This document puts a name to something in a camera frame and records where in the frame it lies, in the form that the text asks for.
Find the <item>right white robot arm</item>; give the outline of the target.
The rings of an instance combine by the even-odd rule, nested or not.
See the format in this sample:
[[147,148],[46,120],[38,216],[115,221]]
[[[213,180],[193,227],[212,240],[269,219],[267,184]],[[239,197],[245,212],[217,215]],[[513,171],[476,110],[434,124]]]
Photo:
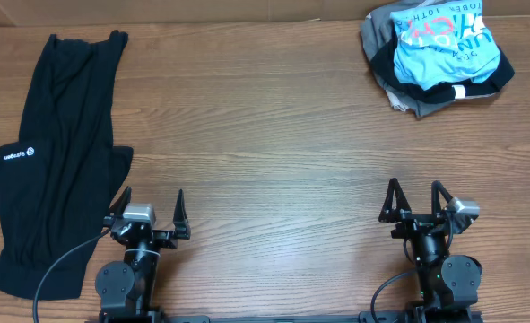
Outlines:
[[415,213],[398,179],[388,182],[387,195],[378,220],[393,223],[391,237],[403,242],[406,258],[413,269],[386,280],[372,295],[370,316],[379,322],[378,296],[390,284],[416,275],[419,301],[406,304],[395,314],[398,322],[481,322],[482,314],[471,311],[478,302],[482,280],[481,263],[466,255],[452,255],[454,237],[467,230],[479,217],[479,205],[470,199],[452,196],[440,181],[431,183],[431,212]]

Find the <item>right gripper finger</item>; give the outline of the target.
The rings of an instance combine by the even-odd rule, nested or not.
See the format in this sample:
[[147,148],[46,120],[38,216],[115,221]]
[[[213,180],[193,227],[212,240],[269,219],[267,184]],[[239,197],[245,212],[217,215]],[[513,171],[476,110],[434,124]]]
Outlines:
[[405,220],[412,214],[412,209],[397,178],[388,182],[387,195],[380,211],[379,220]]
[[440,205],[440,196],[442,196],[448,203],[453,199],[453,196],[446,190],[441,182],[435,180],[431,183],[431,211],[433,215],[445,215],[447,212]]

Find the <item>black t-shirt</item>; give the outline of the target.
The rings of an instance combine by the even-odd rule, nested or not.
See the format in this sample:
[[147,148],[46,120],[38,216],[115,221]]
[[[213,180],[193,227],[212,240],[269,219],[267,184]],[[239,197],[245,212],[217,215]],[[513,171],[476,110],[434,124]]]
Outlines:
[[79,297],[104,218],[131,167],[113,140],[116,71],[128,36],[48,39],[16,142],[0,146],[0,291]]

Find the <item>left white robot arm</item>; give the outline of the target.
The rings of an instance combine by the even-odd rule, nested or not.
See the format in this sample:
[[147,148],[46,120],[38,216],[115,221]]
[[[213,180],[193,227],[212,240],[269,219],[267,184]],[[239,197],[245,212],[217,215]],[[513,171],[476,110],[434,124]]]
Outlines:
[[133,203],[131,194],[127,187],[104,218],[103,226],[125,253],[121,261],[106,264],[96,275],[99,321],[167,322],[163,310],[152,305],[152,296],[161,250],[175,249],[191,236],[184,192],[178,192],[172,230],[157,229],[153,205]]

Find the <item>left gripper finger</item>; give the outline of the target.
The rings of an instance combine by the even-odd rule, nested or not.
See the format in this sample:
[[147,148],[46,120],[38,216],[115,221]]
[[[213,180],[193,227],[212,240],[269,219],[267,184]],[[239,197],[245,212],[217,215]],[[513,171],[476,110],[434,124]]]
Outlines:
[[111,217],[121,217],[127,205],[131,201],[132,188],[127,186],[120,197],[109,208],[109,215]]
[[178,198],[173,214],[173,224],[176,230],[188,230],[189,223],[187,219],[187,212],[185,208],[184,192],[182,189],[178,191]]

